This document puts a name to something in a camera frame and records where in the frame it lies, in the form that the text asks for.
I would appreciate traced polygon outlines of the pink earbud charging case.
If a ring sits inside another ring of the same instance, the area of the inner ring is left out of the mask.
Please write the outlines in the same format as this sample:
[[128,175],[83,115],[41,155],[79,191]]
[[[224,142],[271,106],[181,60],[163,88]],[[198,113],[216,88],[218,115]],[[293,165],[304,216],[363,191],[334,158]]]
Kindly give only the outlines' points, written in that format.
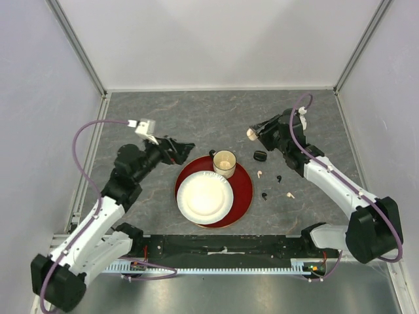
[[257,135],[257,133],[256,133],[254,130],[252,130],[251,128],[249,128],[249,129],[246,131],[246,136],[247,136],[247,138],[248,138],[250,141],[255,141],[255,140],[257,140],[257,139],[258,139],[258,135]]

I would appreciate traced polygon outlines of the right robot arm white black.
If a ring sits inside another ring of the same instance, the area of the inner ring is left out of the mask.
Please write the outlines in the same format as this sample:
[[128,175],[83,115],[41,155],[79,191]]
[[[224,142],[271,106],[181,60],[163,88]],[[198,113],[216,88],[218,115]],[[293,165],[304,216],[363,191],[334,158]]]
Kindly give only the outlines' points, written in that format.
[[287,109],[250,126],[247,136],[268,151],[282,153],[287,166],[315,184],[348,217],[343,226],[324,222],[302,231],[301,253],[317,256],[323,249],[349,251],[362,264],[379,258],[397,262],[403,254],[399,210],[390,197],[378,198],[339,171],[317,146],[307,143],[305,110]]

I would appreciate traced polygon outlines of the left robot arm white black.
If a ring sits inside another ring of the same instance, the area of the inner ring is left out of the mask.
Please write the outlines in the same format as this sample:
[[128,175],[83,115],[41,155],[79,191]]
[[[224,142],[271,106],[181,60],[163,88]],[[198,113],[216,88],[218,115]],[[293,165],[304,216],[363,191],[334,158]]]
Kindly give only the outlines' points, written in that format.
[[184,164],[195,146],[170,137],[144,144],[144,150],[133,144],[119,148],[115,167],[91,212],[49,255],[38,254],[32,260],[33,292],[44,313],[49,312],[46,303],[66,313],[73,311],[88,286],[116,259],[143,252],[143,232],[130,224],[118,226],[108,239],[103,236],[136,202],[141,181],[158,164]]

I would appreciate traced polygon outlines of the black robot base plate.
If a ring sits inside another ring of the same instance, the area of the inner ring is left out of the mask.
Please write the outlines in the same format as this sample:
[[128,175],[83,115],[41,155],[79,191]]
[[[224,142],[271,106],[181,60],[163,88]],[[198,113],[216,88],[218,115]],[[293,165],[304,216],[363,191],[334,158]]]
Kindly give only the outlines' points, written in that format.
[[129,257],[171,268],[288,268],[292,259],[323,260],[335,251],[316,249],[284,235],[150,235]]

